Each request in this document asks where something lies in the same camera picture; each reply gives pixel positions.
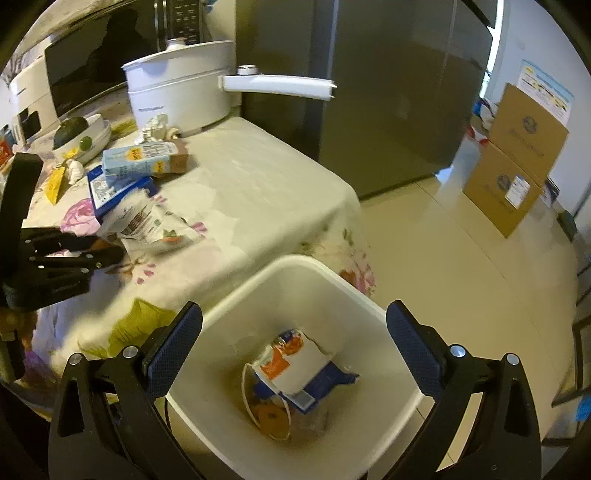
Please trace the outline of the yellow paper packet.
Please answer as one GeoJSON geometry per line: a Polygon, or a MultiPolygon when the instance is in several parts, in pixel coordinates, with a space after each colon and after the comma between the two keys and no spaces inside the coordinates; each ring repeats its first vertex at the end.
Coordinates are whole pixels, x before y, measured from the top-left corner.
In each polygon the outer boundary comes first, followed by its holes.
{"type": "Polygon", "coordinates": [[[66,168],[64,166],[54,169],[45,183],[44,193],[51,205],[58,202],[65,172],[66,168]]]}

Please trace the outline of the white plastic trash bin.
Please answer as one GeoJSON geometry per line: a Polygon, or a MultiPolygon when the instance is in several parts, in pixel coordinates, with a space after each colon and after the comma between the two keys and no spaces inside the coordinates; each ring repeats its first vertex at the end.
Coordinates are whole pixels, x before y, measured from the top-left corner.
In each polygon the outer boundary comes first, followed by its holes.
{"type": "Polygon", "coordinates": [[[401,444],[422,396],[385,311],[290,255],[205,315],[167,398],[244,479],[359,479],[401,444]]]}

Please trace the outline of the cardboard box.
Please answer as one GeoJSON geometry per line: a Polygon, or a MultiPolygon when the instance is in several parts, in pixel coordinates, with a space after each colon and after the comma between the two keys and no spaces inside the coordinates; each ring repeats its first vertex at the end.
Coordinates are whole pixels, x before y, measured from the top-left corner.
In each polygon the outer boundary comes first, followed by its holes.
{"type": "Polygon", "coordinates": [[[543,106],[507,83],[489,131],[489,141],[542,185],[569,135],[543,106]]]}
{"type": "Polygon", "coordinates": [[[514,160],[488,143],[481,148],[464,194],[509,238],[542,193],[514,160]]]}

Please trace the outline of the wall poster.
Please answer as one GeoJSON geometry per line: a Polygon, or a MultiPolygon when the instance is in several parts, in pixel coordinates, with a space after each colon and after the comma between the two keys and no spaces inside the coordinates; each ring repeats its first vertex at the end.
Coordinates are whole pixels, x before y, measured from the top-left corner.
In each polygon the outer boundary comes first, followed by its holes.
{"type": "Polygon", "coordinates": [[[532,62],[523,60],[516,86],[567,126],[574,96],[560,82],[532,62]]]}

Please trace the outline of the small green lime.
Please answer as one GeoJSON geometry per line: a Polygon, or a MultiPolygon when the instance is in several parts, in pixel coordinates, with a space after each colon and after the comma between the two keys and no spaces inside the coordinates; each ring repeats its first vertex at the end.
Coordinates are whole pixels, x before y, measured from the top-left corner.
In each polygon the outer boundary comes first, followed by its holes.
{"type": "Polygon", "coordinates": [[[79,148],[81,151],[89,151],[92,148],[93,140],[90,136],[85,136],[79,141],[79,148]]]}

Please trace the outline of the dark green avocado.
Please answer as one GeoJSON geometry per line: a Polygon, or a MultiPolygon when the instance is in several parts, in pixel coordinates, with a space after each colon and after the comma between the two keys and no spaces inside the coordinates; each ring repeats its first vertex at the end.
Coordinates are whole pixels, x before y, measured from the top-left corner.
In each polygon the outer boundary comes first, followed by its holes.
{"type": "Polygon", "coordinates": [[[73,138],[88,128],[88,121],[81,116],[64,120],[53,137],[53,149],[56,150],[67,144],[73,138]]]}

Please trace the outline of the crumpled white tissue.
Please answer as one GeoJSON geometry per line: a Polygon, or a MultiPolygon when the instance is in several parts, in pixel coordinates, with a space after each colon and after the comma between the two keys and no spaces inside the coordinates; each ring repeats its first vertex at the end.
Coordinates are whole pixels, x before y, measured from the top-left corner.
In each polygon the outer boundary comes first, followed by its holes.
{"type": "Polygon", "coordinates": [[[140,129],[138,142],[140,144],[162,142],[178,139],[179,137],[179,130],[168,125],[168,116],[160,113],[150,118],[140,129]]]}

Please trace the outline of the upper cardboard box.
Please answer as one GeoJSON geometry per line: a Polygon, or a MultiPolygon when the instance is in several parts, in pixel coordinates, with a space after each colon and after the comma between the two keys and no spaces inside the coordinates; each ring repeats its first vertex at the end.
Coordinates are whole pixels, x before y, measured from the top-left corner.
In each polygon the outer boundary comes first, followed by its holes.
{"type": "Polygon", "coordinates": [[[489,131],[489,141],[542,185],[569,135],[543,106],[507,83],[489,131]]]}

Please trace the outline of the blue package in bin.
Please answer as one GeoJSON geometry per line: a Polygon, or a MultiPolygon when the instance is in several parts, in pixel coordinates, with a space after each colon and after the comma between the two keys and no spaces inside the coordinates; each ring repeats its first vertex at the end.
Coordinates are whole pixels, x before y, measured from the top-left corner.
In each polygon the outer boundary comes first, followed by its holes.
{"type": "Polygon", "coordinates": [[[334,362],[329,362],[321,371],[311,379],[303,390],[295,394],[286,394],[283,392],[274,392],[262,377],[256,374],[256,384],[253,392],[260,400],[269,400],[274,397],[286,400],[287,404],[293,406],[298,412],[308,414],[312,409],[318,406],[318,403],[324,399],[336,386],[352,385],[356,383],[359,374],[347,372],[339,368],[334,362]]]}

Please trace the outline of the floral tablecloth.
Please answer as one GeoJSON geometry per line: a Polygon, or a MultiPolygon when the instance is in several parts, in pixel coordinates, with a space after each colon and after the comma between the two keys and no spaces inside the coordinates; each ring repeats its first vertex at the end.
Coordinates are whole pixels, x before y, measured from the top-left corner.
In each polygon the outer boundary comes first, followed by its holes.
{"type": "Polygon", "coordinates": [[[161,181],[156,201],[197,241],[139,254],[97,272],[81,296],[35,312],[25,376],[11,390],[49,417],[68,357],[140,345],[189,301],[209,309],[267,263],[288,254],[321,261],[365,295],[376,289],[348,183],[238,116],[186,140],[186,173],[161,181]]]}

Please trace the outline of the white orange carton in bin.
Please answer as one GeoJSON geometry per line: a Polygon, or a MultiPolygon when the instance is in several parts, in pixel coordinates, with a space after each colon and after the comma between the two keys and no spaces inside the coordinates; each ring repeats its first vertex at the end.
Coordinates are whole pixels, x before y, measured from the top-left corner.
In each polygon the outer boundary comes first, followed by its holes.
{"type": "Polygon", "coordinates": [[[252,363],[256,376],[274,393],[294,395],[318,375],[332,360],[303,331],[284,331],[266,346],[252,363]]]}

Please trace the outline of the white snack wrapper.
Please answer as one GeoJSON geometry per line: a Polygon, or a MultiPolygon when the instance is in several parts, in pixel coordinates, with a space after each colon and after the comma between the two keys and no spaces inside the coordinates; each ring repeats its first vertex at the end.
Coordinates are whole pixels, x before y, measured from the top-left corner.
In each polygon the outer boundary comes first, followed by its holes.
{"type": "Polygon", "coordinates": [[[145,190],[127,194],[104,218],[98,236],[118,241],[129,257],[159,256],[204,240],[164,202],[145,190]]]}

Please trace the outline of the garlic bulb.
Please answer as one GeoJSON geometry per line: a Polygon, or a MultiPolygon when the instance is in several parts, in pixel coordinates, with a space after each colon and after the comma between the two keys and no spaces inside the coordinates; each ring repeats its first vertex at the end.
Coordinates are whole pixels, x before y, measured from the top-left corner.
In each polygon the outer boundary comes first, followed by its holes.
{"type": "Polygon", "coordinates": [[[64,163],[64,176],[69,185],[75,185],[79,180],[85,176],[84,166],[77,160],[67,160],[64,163]]]}

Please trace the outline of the grey refrigerator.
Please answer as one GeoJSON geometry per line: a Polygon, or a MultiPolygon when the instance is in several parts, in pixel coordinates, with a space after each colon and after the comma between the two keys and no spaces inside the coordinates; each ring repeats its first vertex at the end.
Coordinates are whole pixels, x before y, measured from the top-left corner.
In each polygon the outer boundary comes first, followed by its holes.
{"type": "Polygon", "coordinates": [[[493,1],[240,1],[236,59],[335,82],[328,102],[246,93],[242,115],[360,198],[449,167],[485,75],[493,1]]]}

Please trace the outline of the lower cardboard box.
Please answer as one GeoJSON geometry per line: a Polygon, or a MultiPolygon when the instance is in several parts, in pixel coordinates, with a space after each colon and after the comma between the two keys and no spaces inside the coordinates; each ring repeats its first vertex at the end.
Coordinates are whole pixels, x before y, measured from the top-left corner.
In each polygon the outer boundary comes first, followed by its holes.
{"type": "Polygon", "coordinates": [[[514,160],[488,143],[481,148],[464,194],[509,238],[542,193],[514,160]]]}

